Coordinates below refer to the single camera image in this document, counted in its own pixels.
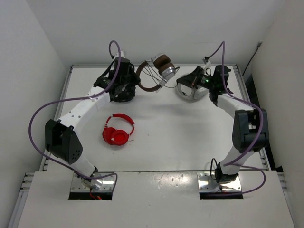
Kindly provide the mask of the brown silver headphones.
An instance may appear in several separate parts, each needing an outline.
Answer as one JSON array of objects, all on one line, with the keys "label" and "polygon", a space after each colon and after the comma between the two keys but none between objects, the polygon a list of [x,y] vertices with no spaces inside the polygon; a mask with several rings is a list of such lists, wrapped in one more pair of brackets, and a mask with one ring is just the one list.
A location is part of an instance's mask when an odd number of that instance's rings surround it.
[{"label": "brown silver headphones", "polygon": [[148,66],[149,62],[152,62],[154,67],[158,70],[161,81],[156,86],[150,88],[144,87],[141,82],[138,84],[138,86],[145,92],[158,92],[170,79],[176,75],[179,67],[176,67],[167,55],[159,53],[151,57],[151,60],[145,60],[138,66],[135,72],[138,77],[140,77],[142,70]]}]

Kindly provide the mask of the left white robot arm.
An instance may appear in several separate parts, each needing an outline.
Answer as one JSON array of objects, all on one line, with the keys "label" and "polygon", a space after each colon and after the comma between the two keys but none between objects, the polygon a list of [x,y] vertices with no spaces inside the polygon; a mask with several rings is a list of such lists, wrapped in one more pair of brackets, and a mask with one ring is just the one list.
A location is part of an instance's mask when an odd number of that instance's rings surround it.
[{"label": "left white robot arm", "polygon": [[83,179],[97,178],[97,168],[83,155],[80,133],[87,122],[108,103],[131,101],[140,81],[130,60],[115,56],[87,95],[79,98],[75,107],[57,120],[46,123],[46,150]]}]

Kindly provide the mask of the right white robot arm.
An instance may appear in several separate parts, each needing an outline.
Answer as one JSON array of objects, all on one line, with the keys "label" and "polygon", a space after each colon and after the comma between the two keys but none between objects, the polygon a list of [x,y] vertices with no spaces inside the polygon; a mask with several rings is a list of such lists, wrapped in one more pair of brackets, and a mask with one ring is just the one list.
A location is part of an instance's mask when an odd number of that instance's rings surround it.
[{"label": "right white robot arm", "polygon": [[183,87],[191,89],[188,97],[193,100],[209,94],[211,102],[233,118],[233,146],[214,170],[214,180],[217,183],[234,181],[247,159],[269,142],[266,110],[233,96],[228,89],[230,71],[227,66],[218,65],[213,75],[208,75],[204,68],[198,66],[176,80],[182,96],[186,96]]}]

